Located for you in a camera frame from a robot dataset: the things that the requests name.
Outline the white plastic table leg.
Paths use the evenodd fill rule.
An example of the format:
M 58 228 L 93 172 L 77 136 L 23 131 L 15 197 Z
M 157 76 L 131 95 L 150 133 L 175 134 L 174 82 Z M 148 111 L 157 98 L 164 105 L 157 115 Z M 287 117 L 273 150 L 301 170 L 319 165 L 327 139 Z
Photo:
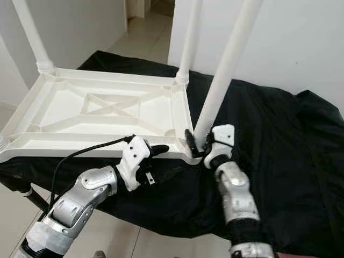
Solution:
M 1 134 L 0 135 L 0 153 L 3 153 L 5 150 L 7 150 L 9 144 L 10 144 L 9 138 Z
M 191 15 L 188 21 L 188 27 L 185 35 L 182 56 L 180 59 L 179 70 L 175 75 L 175 84 L 178 86 L 187 86 L 189 83 L 189 72 L 194 55 L 196 54 L 198 42 L 199 19 L 202 12 L 203 0 L 193 0 L 191 5 Z
M 26 0 L 11 0 L 19 17 L 20 24 L 24 28 L 31 50 L 36 59 L 37 71 L 40 74 L 55 74 L 54 62 L 49 58 L 44 42 L 36 27 L 35 21 L 27 5 Z
M 193 133 L 196 138 L 196 146 L 199 150 L 203 151 L 205 149 L 204 144 L 206 138 L 208 138 L 213 123 L 216 120 L 263 1 L 243 0 Z

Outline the black metal table leg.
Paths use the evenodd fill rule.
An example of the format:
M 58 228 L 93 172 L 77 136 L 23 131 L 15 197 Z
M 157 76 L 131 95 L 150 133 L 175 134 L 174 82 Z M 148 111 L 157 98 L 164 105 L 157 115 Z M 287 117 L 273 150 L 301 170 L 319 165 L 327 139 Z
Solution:
M 34 189 L 29 188 L 26 192 L 22 192 L 22 195 L 32 202 L 41 211 L 48 211 L 49 203 L 45 201 Z

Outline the white plastic table top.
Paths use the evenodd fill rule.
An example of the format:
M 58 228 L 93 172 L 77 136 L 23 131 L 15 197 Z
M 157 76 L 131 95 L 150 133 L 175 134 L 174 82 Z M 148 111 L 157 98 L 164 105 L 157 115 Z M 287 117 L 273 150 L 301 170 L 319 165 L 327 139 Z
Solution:
M 41 74 L 1 134 L 10 140 L 0 161 L 14 157 L 121 157 L 120 138 L 168 145 L 159 158 L 198 164 L 184 131 L 194 130 L 185 86 L 173 77 L 88 70 Z

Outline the black fabric table cover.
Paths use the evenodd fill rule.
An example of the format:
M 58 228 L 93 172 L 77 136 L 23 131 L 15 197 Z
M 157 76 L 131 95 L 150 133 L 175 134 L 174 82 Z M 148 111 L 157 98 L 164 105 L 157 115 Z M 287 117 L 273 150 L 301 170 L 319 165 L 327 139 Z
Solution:
M 232 124 L 233 155 L 250 178 L 261 231 L 280 253 L 344 258 L 344 118 L 311 91 L 232 80 L 217 125 Z M 213 172 L 181 160 L 155 159 L 150 188 L 119 191 L 98 207 L 174 238 L 228 239 Z

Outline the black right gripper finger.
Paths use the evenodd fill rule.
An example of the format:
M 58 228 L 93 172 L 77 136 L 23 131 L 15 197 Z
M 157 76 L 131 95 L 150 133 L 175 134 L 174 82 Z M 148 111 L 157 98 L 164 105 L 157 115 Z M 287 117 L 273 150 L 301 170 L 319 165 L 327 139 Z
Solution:
M 199 156 L 199 150 L 196 145 L 196 138 L 194 137 L 194 134 L 191 130 L 188 128 L 184 131 L 186 143 L 188 145 L 188 148 L 191 152 L 191 156 Z

